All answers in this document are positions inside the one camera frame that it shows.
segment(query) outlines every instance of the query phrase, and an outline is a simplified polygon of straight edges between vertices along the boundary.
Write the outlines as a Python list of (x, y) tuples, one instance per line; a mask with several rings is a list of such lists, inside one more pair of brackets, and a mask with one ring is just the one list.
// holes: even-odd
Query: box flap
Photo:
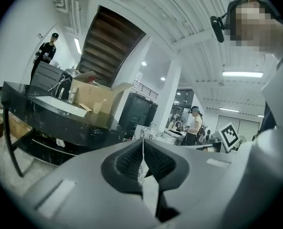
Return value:
[(80, 81), (80, 82), (85, 82), (90, 76), (93, 76), (93, 75), (95, 76), (96, 73), (94, 71), (90, 71), (90, 72), (86, 72), (81, 75), (78, 75), (73, 79)]
[(123, 82), (115, 87), (112, 87), (111, 90), (115, 93), (121, 93), (124, 90), (129, 89), (130, 87), (133, 87), (133, 84)]

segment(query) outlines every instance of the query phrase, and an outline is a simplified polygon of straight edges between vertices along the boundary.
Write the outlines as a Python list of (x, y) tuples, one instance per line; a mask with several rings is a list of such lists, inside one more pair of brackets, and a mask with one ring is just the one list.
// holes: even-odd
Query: woman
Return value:
[(186, 137), (182, 141), (182, 146), (192, 146), (195, 145), (197, 141), (197, 133), (202, 126), (202, 114), (199, 111), (198, 106), (193, 106), (191, 108), (191, 114), (194, 117), (194, 121), (191, 123), (191, 127), (187, 129)]

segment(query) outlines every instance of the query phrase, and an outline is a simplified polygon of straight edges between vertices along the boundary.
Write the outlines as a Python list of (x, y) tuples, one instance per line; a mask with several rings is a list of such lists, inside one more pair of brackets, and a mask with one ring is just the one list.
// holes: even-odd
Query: ceiling light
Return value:
[(241, 77), (257, 77), (261, 78), (263, 72), (246, 72), (246, 71), (223, 71), (223, 76), (241, 76)]
[(230, 112), (235, 112), (238, 113), (239, 110), (233, 110), (233, 109), (224, 109), (224, 108), (220, 108), (220, 110), (224, 110), (224, 111), (230, 111)]
[(79, 40), (77, 38), (74, 38), (74, 40), (75, 40), (75, 44), (76, 44), (76, 48), (77, 48), (78, 53), (82, 54), (81, 49), (80, 49), (80, 45), (79, 45)]

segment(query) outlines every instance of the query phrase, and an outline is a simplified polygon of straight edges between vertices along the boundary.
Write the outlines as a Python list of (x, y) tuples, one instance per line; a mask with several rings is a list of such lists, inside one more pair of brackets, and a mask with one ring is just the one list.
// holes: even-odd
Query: black cabinet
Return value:
[(119, 124), (126, 131), (126, 137), (134, 135), (137, 125), (149, 126), (156, 109), (157, 104), (141, 95), (130, 93), (119, 119)]

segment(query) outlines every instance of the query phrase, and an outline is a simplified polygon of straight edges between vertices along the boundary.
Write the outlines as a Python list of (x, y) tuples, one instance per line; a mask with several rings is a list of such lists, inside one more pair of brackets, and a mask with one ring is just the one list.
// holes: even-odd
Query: black cap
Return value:
[(53, 33), (53, 34), (51, 35), (51, 37), (58, 38), (58, 37), (59, 37), (59, 34), (58, 34), (58, 33)]

